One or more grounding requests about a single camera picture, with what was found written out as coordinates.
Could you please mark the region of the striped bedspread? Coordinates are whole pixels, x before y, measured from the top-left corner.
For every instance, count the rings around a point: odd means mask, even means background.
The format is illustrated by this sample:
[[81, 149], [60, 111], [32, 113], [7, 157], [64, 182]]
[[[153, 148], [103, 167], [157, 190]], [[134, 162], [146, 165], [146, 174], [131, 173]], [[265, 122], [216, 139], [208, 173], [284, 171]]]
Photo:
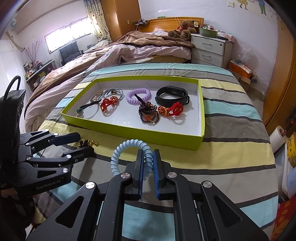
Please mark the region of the striped bedspread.
[[38, 195], [33, 224], [43, 222], [86, 182], [104, 183], [112, 178], [111, 155], [123, 138], [76, 128], [66, 123], [62, 109], [88, 83], [116, 76], [190, 77], [201, 84], [205, 110], [205, 135], [198, 150], [159, 145], [161, 158], [173, 170], [193, 182], [209, 180], [244, 211], [267, 235], [271, 235], [278, 209], [278, 181], [273, 151], [265, 126], [250, 98], [227, 70], [194, 64], [130, 64], [107, 67], [68, 80], [62, 96], [46, 96], [53, 102], [42, 129], [60, 134], [79, 132], [98, 142], [95, 155], [75, 164], [71, 182]]

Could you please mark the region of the white drawer nightstand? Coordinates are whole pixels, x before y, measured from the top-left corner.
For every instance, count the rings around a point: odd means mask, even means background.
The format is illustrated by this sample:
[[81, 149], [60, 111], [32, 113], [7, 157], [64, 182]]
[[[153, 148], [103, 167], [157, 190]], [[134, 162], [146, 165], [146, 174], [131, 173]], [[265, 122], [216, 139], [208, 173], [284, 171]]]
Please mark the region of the white drawer nightstand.
[[227, 69], [233, 49], [231, 41], [192, 34], [191, 42], [194, 45], [192, 49], [192, 63]]

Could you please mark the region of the cluttered side desk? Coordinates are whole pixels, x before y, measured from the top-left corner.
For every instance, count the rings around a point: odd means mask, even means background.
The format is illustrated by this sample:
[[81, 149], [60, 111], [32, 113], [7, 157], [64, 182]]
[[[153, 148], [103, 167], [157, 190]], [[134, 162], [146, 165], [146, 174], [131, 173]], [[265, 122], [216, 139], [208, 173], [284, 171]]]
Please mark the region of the cluttered side desk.
[[56, 64], [54, 60], [48, 61], [45, 65], [39, 68], [35, 73], [33, 73], [27, 80], [26, 83], [32, 92], [40, 85], [43, 79], [53, 70], [56, 69]]

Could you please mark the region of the wooden wardrobe right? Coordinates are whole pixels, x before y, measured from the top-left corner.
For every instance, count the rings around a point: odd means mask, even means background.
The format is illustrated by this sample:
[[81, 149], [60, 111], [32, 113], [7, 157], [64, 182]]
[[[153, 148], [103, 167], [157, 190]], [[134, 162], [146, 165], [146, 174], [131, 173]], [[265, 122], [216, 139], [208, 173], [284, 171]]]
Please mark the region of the wooden wardrobe right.
[[278, 46], [273, 74], [263, 103], [263, 123], [268, 134], [286, 128], [295, 113], [295, 40], [278, 17]]

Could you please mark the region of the lime green tray box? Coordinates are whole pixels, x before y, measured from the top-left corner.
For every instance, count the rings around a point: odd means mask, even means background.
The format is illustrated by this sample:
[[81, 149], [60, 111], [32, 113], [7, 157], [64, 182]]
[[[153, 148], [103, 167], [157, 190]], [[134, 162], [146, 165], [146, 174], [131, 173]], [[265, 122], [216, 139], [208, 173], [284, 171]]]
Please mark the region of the lime green tray box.
[[[147, 88], [153, 96], [164, 86], [177, 86], [187, 90], [190, 102], [179, 116], [161, 116], [158, 123], [143, 123], [138, 106], [122, 99], [116, 106], [99, 111], [92, 118], [75, 116], [78, 107], [90, 102], [99, 90], [119, 87], [124, 95], [137, 88]], [[177, 76], [116, 76], [97, 78], [86, 84], [62, 111], [70, 125], [124, 138], [138, 138], [147, 143], [188, 150], [199, 149], [205, 135], [205, 111], [198, 79]]]

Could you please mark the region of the patterned curtain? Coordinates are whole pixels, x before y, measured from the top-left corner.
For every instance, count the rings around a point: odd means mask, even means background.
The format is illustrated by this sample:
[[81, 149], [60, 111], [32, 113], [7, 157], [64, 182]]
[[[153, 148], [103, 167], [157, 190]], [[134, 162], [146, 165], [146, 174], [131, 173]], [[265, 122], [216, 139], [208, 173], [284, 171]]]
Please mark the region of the patterned curtain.
[[84, 0], [84, 5], [97, 39], [111, 42], [100, 0]]

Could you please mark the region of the red knotted bracelet gold beads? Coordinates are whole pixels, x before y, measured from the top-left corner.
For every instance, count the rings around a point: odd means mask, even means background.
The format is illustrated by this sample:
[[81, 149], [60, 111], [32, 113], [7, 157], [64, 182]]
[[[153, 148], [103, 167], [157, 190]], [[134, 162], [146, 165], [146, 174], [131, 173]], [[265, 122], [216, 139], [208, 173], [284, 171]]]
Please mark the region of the red knotted bracelet gold beads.
[[160, 115], [170, 117], [179, 116], [184, 110], [183, 105], [180, 102], [174, 103], [171, 107], [158, 106], [157, 111]]

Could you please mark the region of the wooden wardrobe by window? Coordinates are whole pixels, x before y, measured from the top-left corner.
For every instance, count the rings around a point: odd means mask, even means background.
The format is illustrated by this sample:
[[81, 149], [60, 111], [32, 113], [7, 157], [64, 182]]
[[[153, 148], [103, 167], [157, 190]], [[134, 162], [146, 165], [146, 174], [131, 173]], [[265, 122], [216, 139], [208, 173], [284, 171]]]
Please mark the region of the wooden wardrobe by window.
[[136, 30], [133, 23], [141, 18], [138, 0], [102, 0], [100, 2], [112, 42]]

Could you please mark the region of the brown teddy bear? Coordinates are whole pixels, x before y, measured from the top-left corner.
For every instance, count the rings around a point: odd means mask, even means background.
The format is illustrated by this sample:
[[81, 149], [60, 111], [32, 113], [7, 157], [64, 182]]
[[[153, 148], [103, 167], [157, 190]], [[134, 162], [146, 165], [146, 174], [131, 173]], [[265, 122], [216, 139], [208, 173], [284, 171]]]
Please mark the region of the brown teddy bear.
[[168, 36], [172, 38], [182, 38], [191, 41], [191, 35], [198, 32], [199, 24], [194, 20], [181, 21], [177, 30], [168, 32]]

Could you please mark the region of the white paper roll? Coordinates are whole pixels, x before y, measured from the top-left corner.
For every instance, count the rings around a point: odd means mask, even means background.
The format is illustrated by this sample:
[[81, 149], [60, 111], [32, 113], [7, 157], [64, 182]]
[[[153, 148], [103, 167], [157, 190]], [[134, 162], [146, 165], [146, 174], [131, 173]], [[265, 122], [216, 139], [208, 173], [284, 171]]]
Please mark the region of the white paper roll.
[[275, 153], [287, 140], [285, 130], [281, 126], [277, 126], [273, 133], [269, 136], [273, 153]]

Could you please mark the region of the cartoon children wall sticker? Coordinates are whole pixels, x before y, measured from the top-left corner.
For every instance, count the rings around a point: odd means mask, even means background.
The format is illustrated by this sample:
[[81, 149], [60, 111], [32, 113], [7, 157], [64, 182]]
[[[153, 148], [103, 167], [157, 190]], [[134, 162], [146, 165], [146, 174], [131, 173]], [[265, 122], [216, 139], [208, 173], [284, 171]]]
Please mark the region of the cartoon children wall sticker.
[[244, 9], [259, 16], [267, 16], [275, 20], [278, 16], [275, 10], [264, 0], [234, 0], [227, 1], [229, 8]]

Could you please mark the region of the black fitness band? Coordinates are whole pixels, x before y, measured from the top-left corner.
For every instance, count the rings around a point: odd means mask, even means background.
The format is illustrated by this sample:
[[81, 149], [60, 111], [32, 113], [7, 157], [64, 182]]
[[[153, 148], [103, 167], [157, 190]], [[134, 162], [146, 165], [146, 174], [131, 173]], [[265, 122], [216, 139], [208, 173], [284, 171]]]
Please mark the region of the black fitness band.
[[158, 105], [170, 108], [177, 102], [182, 106], [189, 104], [190, 97], [184, 88], [168, 85], [156, 92], [155, 101]]

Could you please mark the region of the wooden headboard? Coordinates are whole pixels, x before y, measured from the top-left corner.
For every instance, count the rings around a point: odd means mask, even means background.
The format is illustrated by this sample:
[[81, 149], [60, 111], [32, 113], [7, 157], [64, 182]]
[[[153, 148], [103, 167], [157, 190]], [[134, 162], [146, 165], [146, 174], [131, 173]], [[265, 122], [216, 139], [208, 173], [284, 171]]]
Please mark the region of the wooden headboard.
[[192, 17], [192, 16], [175, 16], [175, 17], [168, 17], [168, 18], [157, 18], [157, 19], [150, 19], [147, 21], [145, 25], [139, 25], [137, 30], [143, 33], [146, 32], [154, 32], [158, 30], [163, 31], [170, 31], [176, 30], [181, 21], [186, 20], [194, 20], [198, 23], [198, 25], [203, 25], [204, 18], [200, 17]]

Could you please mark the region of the green basin on nightstand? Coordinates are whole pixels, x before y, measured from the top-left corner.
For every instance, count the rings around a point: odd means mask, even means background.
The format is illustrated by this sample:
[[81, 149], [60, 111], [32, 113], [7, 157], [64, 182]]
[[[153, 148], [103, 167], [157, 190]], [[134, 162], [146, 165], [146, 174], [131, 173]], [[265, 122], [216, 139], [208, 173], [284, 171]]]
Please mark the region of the green basin on nightstand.
[[207, 29], [207, 28], [199, 28], [199, 34], [201, 36], [208, 37], [208, 38], [217, 38], [218, 37], [218, 31]]

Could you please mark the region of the black office chair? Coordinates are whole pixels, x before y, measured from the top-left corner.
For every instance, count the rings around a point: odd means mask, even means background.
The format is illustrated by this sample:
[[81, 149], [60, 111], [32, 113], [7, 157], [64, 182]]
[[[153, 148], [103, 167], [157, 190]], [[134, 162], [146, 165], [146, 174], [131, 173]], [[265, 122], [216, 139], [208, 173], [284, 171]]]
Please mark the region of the black office chair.
[[84, 53], [83, 50], [79, 50], [76, 41], [60, 48], [59, 52], [62, 57], [61, 64], [63, 66]]

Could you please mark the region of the pink brown duvet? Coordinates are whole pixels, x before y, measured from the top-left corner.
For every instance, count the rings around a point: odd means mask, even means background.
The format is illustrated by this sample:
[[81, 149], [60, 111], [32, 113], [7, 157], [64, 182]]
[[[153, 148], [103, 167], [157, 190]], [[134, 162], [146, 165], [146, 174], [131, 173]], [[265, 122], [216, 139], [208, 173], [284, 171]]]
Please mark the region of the pink brown duvet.
[[193, 47], [190, 41], [182, 38], [139, 31], [131, 31], [105, 46], [97, 44], [44, 78], [25, 107], [25, 130], [36, 131], [57, 103], [95, 70], [142, 61], [151, 56], [189, 60]]

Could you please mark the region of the stack of orange books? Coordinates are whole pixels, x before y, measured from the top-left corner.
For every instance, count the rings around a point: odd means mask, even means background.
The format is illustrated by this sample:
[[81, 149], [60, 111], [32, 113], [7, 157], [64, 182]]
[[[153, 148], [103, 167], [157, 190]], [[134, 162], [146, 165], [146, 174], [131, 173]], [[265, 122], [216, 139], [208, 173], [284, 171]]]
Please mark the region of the stack of orange books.
[[245, 64], [231, 60], [229, 62], [229, 71], [234, 74], [234, 76], [239, 80], [247, 84], [251, 83], [251, 77], [253, 71]]

